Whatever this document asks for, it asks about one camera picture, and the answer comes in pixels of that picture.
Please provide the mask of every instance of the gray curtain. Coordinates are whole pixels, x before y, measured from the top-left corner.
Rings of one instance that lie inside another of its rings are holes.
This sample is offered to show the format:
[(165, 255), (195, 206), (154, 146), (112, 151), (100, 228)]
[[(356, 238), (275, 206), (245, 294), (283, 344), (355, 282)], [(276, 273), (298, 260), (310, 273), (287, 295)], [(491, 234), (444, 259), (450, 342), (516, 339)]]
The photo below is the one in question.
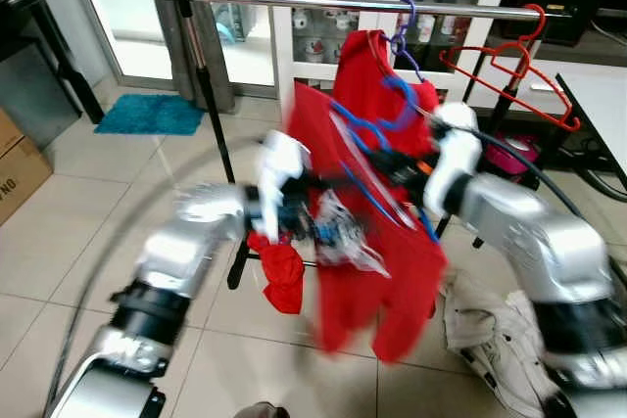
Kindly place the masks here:
[[(155, 0), (164, 38), (168, 45), (172, 62), (172, 80), (180, 95), (187, 100), (196, 100), (198, 107), (206, 109), (207, 104), (196, 77), (196, 66), (187, 40), (183, 20), (178, 13), (176, 2)], [(233, 90), (228, 80), (226, 63), (219, 44), (219, 36), (210, 4), (192, 2), (192, 20), (211, 76), (217, 109), (221, 112), (235, 113)]]

